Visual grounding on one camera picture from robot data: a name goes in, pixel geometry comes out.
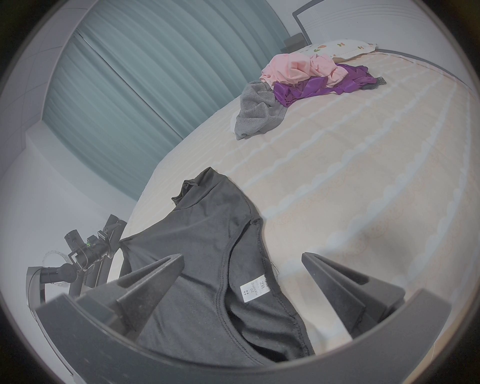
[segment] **striped bed sheet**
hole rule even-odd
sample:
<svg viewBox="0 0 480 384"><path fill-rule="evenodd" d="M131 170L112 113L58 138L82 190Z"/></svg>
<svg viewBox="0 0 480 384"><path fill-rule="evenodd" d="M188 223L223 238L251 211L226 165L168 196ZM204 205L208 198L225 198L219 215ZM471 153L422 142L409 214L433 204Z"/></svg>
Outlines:
<svg viewBox="0 0 480 384"><path fill-rule="evenodd" d="M227 175L264 217L278 282L315 352L351 340L301 263L314 252L452 302L453 322L480 276L480 105L427 63L374 52L348 61L387 85L312 97L274 130L237 141L235 99L157 166L124 236L163 219L182 182L207 167ZM113 260L109 280L123 257Z"/></svg>

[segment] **gray garment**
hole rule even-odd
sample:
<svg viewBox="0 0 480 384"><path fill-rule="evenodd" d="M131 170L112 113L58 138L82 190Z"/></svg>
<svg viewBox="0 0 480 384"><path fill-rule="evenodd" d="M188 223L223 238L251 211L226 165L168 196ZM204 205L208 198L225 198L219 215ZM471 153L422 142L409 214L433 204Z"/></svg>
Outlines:
<svg viewBox="0 0 480 384"><path fill-rule="evenodd" d="M272 130L283 121L286 112L287 107L279 103L267 83L248 83L240 96L240 113L235 123L237 140Z"/></svg>
<svg viewBox="0 0 480 384"><path fill-rule="evenodd" d="M185 260L137 343L229 367L312 355L305 325L273 274L262 218L242 191L208 168L172 200L176 207L167 217L121 242L133 271L171 254ZM262 275L270 292L245 303L240 287Z"/></svg>
<svg viewBox="0 0 480 384"><path fill-rule="evenodd" d="M377 82L375 84L365 84L365 85L362 85L360 87L360 89L362 89L362 90L377 89L379 85L387 84L387 82L385 81L385 79L382 76L376 77L376 79L377 79Z"/></svg>

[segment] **pillow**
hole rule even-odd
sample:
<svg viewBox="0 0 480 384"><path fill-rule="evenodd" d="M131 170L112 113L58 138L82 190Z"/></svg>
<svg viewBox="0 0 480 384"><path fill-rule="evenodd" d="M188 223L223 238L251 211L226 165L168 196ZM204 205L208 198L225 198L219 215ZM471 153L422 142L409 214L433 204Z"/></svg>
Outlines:
<svg viewBox="0 0 480 384"><path fill-rule="evenodd" d="M350 60L364 53L373 52L376 48L376 44L369 44L360 40L341 39L329 41L328 43L311 44L299 49L297 52L307 56L326 54L330 56L334 62L338 63Z"/></svg>

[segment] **pile of clothes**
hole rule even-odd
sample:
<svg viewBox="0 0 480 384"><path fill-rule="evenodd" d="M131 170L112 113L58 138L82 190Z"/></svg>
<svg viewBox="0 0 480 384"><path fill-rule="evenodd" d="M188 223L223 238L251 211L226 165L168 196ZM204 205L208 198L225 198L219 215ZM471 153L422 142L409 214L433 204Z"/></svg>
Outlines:
<svg viewBox="0 0 480 384"><path fill-rule="evenodd" d="M243 90L235 135L240 140L275 128L287 107L297 100L374 89L381 84L386 84L385 80L370 75L367 67L335 64L327 55L276 55L262 70L260 81L248 83Z"/></svg>

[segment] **purple satin cloth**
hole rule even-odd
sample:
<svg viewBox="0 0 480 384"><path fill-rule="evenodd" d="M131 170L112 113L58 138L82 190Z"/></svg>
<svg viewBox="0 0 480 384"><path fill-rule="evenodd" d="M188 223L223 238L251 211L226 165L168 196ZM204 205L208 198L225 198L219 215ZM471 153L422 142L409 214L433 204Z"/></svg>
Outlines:
<svg viewBox="0 0 480 384"><path fill-rule="evenodd" d="M352 67L347 64L337 64L347 70L344 79L332 88L327 88L326 77L311 77L297 84L275 83L273 93L275 98L284 106L289 107L295 101L312 96L326 95L335 92L341 95L344 92L352 93L365 84L375 84L377 79L368 73L368 68L363 65Z"/></svg>

